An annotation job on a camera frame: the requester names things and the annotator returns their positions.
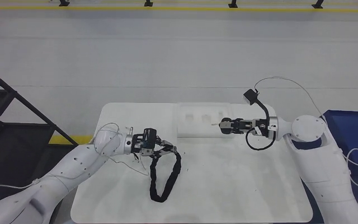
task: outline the white table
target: white table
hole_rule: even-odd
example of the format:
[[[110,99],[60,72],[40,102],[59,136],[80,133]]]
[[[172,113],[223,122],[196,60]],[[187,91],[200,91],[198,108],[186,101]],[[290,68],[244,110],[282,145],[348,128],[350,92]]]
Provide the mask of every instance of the white table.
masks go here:
[[[233,104],[235,118],[264,118],[256,106]],[[270,115],[275,112],[268,107]],[[110,103],[103,107],[97,128],[117,123],[134,133],[155,128],[176,144],[182,156],[181,173],[164,203],[150,199],[150,178],[123,164],[107,162],[77,190],[71,209],[76,223],[247,223],[308,222],[312,209],[283,141],[265,151],[253,151],[244,135],[233,139],[176,138],[176,104]],[[251,137],[252,144],[269,143]],[[141,170],[133,156],[116,156]],[[151,158],[143,158],[149,169]],[[174,155],[157,165],[161,194]]]

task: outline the white cable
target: white cable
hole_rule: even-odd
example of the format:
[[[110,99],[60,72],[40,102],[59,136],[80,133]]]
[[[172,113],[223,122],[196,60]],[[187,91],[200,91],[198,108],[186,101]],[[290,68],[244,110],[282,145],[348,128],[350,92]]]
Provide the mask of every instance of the white cable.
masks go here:
[[[125,162],[122,162],[122,161],[115,161],[112,157],[109,157],[109,156],[106,156],[106,157],[108,157],[110,160],[112,160],[113,162],[115,162],[116,164],[124,164],[124,165],[126,165],[128,168],[130,168],[130,169],[132,169],[132,170],[134,170],[135,172],[138,172],[138,173],[140,173],[140,174],[142,174],[142,175],[144,175],[144,176],[149,176],[149,173],[143,173],[143,172],[140,172],[139,170],[136,170],[136,169],[134,169],[134,168],[132,168],[132,167],[130,167],[128,164],[126,164]]]
[[[353,148],[353,149],[351,149],[351,150],[349,151],[349,153],[347,154],[347,166],[348,166],[348,161],[350,161],[350,160],[348,160],[348,158],[349,158],[350,154],[351,154],[354,150],[358,150],[358,148]],[[356,186],[358,186],[358,184],[353,180],[352,175],[349,175],[349,177],[351,178],[351,181],[352,181]]]
[[[273,77],[263,78],[263,79],[259,80],[258,82],[256,82],[256,84],[255,84],[254,87],[253,87],[253,88],[256,90],[257,94],[260,94],[260,92],[256,89],[257,84],[259,84],[259,83],[260,83],[261,81],[263,81],[263,80],[271,80],[271,79],[288,80],[288,81],[291,81],[291,82],[295,83],[295,84],[298,85],[299,87],[301,87],[301,88],[306,92],[306,94],[308,95],[308,97],[311,99],[313,105],[314,105],[315,108],[318,110],[318,112],[319,112],[320,115],[322,116],[323,120],[326,122],[326,125],[328,125],[326,118],[324,117],[324,115],[322,114],[322,112],[318,109],[318,106],[317,106],[317,105],[315,104],[315,102],[313,101],[313,99],[312,99],[311,95],[309,94],[309,92],[308,92],[302,85],[300,85],[299,83],[297,83],[297,82],[294,81],[294,80],[291,80],[291,79],[289,79],[289,78],[285,78],[285,77],[282,77],[282,76],[273,76]],[[347,154],[347,156],[345,156],[345,155],[342,153],[343,157],[344,157],[344,158],[346,159],[346,161],[347,161],[347,166],[348,166],[348,162],[351,162],[352,164],[358,166],[357,163],[355,163],[355,162],[353,162],[352,160],[349,159],[349,155],[350,155],[351,152],[353,152],[354,150],[358,150],[358,149],[357,149],[357,148],[354,148],[354,149],[350,150],[349,153]],[[354,182],[354,180],[352,179],[351,176],[350,176],[350,178],[351,178],[351,181],[352,181],[355,185],[358,186],[358,184],[357,184],[356,182]]]
[[[39,179],[35,179],[31,182],[31,184],[27,185],[27,186],[11,186],[11,185],[4,185],[4,184],[0,184],[0,186],[3,186],[4,188],[15,188],[15,189],[25,189],[28,188],[34,184],[37,184],[40,180]]]
[[[145,175],[145,176],[148,176],[148,175],[149,175],[148,173],[147,173],[147,174],[142,173],[142,172],[140,172],[140,171],[138,171],[138,170],[136,170],[136,169],[130,167],[130,166],[129,166],[128,164],[126,164],[125,162],[121,162],[121,161],[117,162],[117,161],[115,161],[113,158],[111,158],[110,156],[106,156],[106,155],[103,155],[103,154],[102,154],[102,151],[105,149],[105,147],[106,147],[114,138],[111,138],[111,140],[109,140],[109,141],[103,146],[101,152],[98,152],[98,151],[97,151],[97,147],[96,147],[96,138],[97,138],[97,135],[98,135],[98,133],[99,133],[100,131],[103,131],[102,129],[103,129],[105,126],[107,126],[107,125],[109,125],[109,124],[114,124],[114,125],[116,125],[116,126],[117,126],[117,131],[116,131],[116,132],[114,132],[114,131],[112,131],[112,130],[105,130],[105,131],[114,132],[114,133],[116,133],[117,135],[120,134],[120,133],[119,133],[119,126],[118,126],[118,124],[112,123],[112,122],[111,122],[111,123],[107,123],[107,124],[103,125],[101,128],[98,129],[98,131],[96,132],[95,136],[92,138],[92,139],[93,139],[93,146],[94,146],[94,148],[95,148],[95,151],[98,153],[98,157],[97,157],[97,158],[94,160],[94,162],[89,166],[89,168],[97,161],[97,159],[98,159],[100,156],[104,156],[104,157],[109,158],[110,160],[112,160],[112,161],[115,162],[116,164],[124,164],[124,165],[126,165],[128,168],[130,168],[130,169],[132,169],[132,170],[134,170],[134,171],[136,171],[136,172],[138,172],[138,173],[140,173],[140,174],[143,174],[143,175]],[[85,174],[85,173],[86,173],[86,171],[82,172],[81,174],[79,174],[78,176],[76,176],[76,177],[74,177],[74,178],[69,178],[69,177],[67,177],[67,176],[62,176],[62,175],[54,175],[54,174],[51,174],[51,173],[49,173],[49,174],[52,175],[52,176],[54,176],[54,177],[60,177],[60,178],[65,178],[65,179],[73,180],[73,179],[76,179],[76,178],[80,177],[81,175],[83,175],[83,174]]]
[[[276,80],[287,80],[287,81],[291,81],[291,82],[295,83],[296,85],[298,85],[299,87],[301,87],[301,88],[306,92],[306,94],[308,95],[308,97],[311,99],[313,105],[314,105],[315,108],[318,110],[318,112],[319,112],[319,114],[322,116],[323,120],[327,123],[326,118],[323,116],[322,112],[318,109],[318,106],[317,106],[317,105],[315,104],[315,102],[313,101],[313,99],[312,99],[311,95],[309,94],[309,92],[308,92],[302,85],[300,85],[299,83],[297,83],[297,82],[294,81],[294,80],[290,80],[289,78],[285,78],[285,77],[282,77],[282,76],[267,77],[267,78],[263,78],[263,79],[259,80],[258,82],[256,82],[256,84],[254,85],[253,88],[254,88],[254,89],[257,91],[257,93],[259,94],[260,92],[256,89],[257,84],[259,84],[259,83],[260,83],[261,81],[263,81],[263,80],[274,80],[274,79],[276,79]]]

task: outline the yellow floor stripe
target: yellow floor stripe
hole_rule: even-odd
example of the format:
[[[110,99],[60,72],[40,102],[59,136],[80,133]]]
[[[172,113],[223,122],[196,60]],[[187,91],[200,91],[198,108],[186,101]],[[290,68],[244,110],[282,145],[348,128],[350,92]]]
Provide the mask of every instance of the yellow floor stripe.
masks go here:
[[[142,3],[143,1],[139,0],[104,0],[101,3]],[[228,4],[230,0],[227,1],[173,1],[173,0],[152,0],[153,3],[168,3],[168,4]],[[310,6],[312,2],[237,2],[237,5],[262,5],[262,6],[285,6],[285,5],[305,5]],[[358,2],[327,2],[324,5],[344,5],[344,6],[357,6]]]
[[[75,140],[78,144],[87,144],[92,136],[70,136],[73,140]],[[50,140],[50,144],[71,144],[67,139],[63,136],[52,136]]]
[[[0,10],[89,10],[89,11],[116,11],[116,10],[152,10],[152,11],[242,11],[242,12],[335,12],[357,13],[358,9],[349,8],[210,8],[210,7],[142,7],[142,6],[0,6]]]

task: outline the small white label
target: small white label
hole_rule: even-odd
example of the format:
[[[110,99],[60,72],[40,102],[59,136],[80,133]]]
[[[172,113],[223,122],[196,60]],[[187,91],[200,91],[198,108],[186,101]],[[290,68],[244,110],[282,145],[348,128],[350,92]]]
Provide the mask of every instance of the small white label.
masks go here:
[[[258,126],[255,127],[255,131],[256,131],[257,135],[259,135],[259,136],[262,135],[262,133],[261,133],[260,129],[258,128]]]

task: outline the white foam block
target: white foam block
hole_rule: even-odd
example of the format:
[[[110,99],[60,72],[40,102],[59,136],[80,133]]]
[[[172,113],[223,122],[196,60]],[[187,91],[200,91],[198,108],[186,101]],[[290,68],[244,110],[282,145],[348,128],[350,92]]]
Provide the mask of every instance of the white foam block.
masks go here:
[[[193,102],[177,105],[178,138],[233,138],[223,134],[218,124],[223,118],[232,118],[230,103]]]

